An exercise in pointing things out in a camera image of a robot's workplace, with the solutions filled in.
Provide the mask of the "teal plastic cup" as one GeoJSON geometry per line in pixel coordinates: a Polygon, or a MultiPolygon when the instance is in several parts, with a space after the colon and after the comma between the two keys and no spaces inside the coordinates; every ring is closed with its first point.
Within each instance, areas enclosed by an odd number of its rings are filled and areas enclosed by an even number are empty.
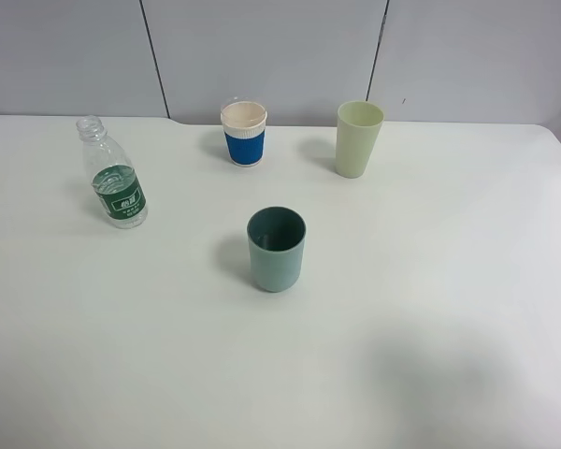
{"type": "Polygon", "coordinates": [[[261,289],[278,293],[291,288],[302,267],[307,227],[294,210],[271,206],[247,224],[251,273],[261,289]]]}

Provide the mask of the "blue sleeved paper cup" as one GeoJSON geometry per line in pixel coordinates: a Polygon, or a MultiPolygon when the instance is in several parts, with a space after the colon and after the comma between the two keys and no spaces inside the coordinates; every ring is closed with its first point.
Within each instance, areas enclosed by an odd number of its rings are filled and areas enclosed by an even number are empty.
{"type": "Polygon", "coordinates": [[[253,167],[263,158],[266,108],[256,101],[233,97],[221,107],[223,132],[231,161],[253,167]]]}

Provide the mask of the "pale green plastic cup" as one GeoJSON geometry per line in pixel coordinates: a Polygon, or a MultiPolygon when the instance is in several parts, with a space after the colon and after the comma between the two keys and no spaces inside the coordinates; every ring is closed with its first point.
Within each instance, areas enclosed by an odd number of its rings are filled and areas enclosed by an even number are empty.
{"type": "Polygon", "coordinates": [[[367,168],[384,121],[382,110],[367,101],[350,101],[338,108],[336,172],[348,179],[367,168]]]}

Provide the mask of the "clear bottle green label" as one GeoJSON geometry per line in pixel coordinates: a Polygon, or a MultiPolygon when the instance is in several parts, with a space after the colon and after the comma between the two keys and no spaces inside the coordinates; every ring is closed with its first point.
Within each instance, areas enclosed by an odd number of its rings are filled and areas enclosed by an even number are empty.
{"type": "Polygon", "coordinates": [[[76,122],[82,143],[83,166],[109,221],[131,229],[148,216],[148,205],[133,164],[97,116],[76,122]]]}

